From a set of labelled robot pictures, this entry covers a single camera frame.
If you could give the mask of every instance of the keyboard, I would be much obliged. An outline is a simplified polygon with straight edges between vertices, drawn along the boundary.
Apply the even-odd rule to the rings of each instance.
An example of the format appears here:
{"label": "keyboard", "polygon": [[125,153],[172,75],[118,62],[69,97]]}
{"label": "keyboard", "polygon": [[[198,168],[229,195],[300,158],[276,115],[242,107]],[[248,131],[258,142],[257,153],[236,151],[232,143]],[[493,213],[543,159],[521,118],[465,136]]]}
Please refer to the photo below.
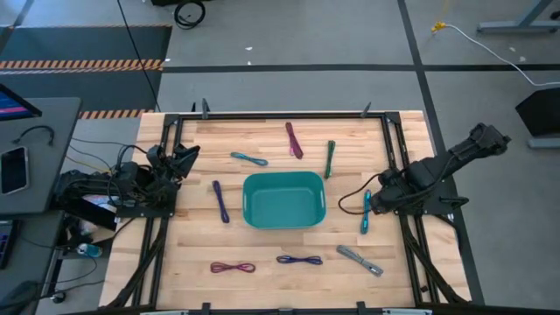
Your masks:
{"label": "keyboard", "polygon": [[14,220],[0,220],[0,270],[8,265],[11,248],[16,240],[17,225]]}

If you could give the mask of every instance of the smartphone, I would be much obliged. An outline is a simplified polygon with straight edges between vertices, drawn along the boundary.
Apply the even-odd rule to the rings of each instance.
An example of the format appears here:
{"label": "smartphone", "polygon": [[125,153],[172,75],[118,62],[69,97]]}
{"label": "smartphone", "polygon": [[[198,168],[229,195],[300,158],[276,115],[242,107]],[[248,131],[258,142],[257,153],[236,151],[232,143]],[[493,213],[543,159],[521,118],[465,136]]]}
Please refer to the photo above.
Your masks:
{"label": "smartphone", "polygon": [[0,176],[2,194],[19,192],[29,187],[27,148],[19,147],[2,153]]}

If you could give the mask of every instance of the monitor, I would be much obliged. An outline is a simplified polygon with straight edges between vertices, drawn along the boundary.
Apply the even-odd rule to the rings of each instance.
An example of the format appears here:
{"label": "monitor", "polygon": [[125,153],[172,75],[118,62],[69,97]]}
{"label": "monitor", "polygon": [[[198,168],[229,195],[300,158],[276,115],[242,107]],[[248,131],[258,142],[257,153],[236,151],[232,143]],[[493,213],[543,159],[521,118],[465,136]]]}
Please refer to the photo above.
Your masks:
{"label": "monitor", "polygon": [[41,116],[41,111],[0,84],[0,121]]}

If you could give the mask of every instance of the teal plastic bin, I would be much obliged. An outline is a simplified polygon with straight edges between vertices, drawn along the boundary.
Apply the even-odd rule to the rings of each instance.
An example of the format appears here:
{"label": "teal plastic bin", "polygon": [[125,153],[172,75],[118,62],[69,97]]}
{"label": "teal plastic bin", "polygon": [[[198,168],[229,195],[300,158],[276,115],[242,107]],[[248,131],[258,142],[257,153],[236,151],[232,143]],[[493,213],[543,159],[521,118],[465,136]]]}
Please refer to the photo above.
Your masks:
{"label": "teal plastic bin", "polygon": [[325,215],[323,179],[312,171],[253,174],[243,183],[243,218],[255,228],[308,228]]}

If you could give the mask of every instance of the butcher block tabletop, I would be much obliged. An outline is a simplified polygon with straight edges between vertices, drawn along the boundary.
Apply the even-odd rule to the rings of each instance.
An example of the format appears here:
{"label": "butcher block tabletop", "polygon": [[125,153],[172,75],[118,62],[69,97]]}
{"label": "butcher block tabletop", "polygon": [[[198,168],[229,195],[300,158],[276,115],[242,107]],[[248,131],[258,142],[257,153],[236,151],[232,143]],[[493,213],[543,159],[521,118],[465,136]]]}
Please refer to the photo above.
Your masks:
{"label": "butcher block tabletop", "polygon": [[[433,156],[423,112],[401,111],[410,161]],[[158,144],[165,114],[143,114],[136,145],[147,150]],[[291,156],[285,123],[291,122],[304,152]],[[169,145],[174,137],[171,127]],[[393,143],[396,132],[391,129]],[[199,157],[178,192],[176,213],[170,219],[157,308],[212,309],[354,308],[414,306],[403,237],[398,217],[392,213],[369,215],[369,232],[360,233],[361,215],[338,208],[340,197],[355,191],[372,175],[389,167],[379,119],[229,119],[188,120],[182,130],[185,147],[200,146]],[[260,172],[311,171],[323,178],[327,142],[334,140],[332,176],[323,179],[326,217],[315,227],[259,230],[242,215],[245,178]],[[230,157],[232,151],[268,160],[262,167]],[[136,150],[133,160],[146,164]],[[221,221],[212,182],[221,184],[230,222]],[[373,180],[373,193],[381,186]],[[363,210],[363,192],[344,201],[350,211]],[[452,227],[431,216],[423,217],[431,259],[455,291],[469,299],[466,275]],[[100,305],[116,297],[138,265],[145,219],[136,219],[115,239],[108,262]],[[154,237],[158,225],[154,227]],[[357,262],[337,253],[347,245],[384,269],[373,276]],[[281,264],[277,256],[321,256],[322,265],[306,262]],[[254,273],[236,269],[212,273],[210,264],[253,263]],[[426,283],[418,262],[421,286]],[[147,301],[151,269],[144,279]]]}

